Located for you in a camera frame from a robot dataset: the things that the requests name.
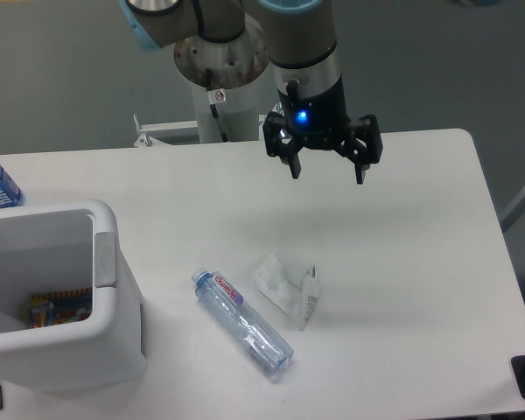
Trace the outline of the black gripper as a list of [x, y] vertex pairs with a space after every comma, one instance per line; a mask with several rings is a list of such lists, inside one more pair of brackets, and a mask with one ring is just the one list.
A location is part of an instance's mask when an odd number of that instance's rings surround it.
[[378, 164], [382, 156], [382, 135], [376, 116], [368, 114], [357, 123], [349, 121], [342, 77], [313, 96], [303, 97], [302, 87], [300, 80], [289, 80], [285, 92], [279, 93], [283, 115], [274, 111], [267, 114], [262, 125], [267, 155], [280, 158], [289, 166], [291, 176], [298, 179], [298, 153], [302, 146], [332, 151], [339, 145], [339, 154], [353, 163], [356, 183], [362, 185], [366, 171]]

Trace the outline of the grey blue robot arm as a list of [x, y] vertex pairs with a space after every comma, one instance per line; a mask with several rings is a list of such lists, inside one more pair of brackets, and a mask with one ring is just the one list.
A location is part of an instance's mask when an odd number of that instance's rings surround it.
[[335, 151], [362, 181], [382, 155], [374, 115], [348, 114], [329, 1], [123, 1], [140, 46], [174, 49], [204, 143], [262, 137], [301, 172], [302, 149]]

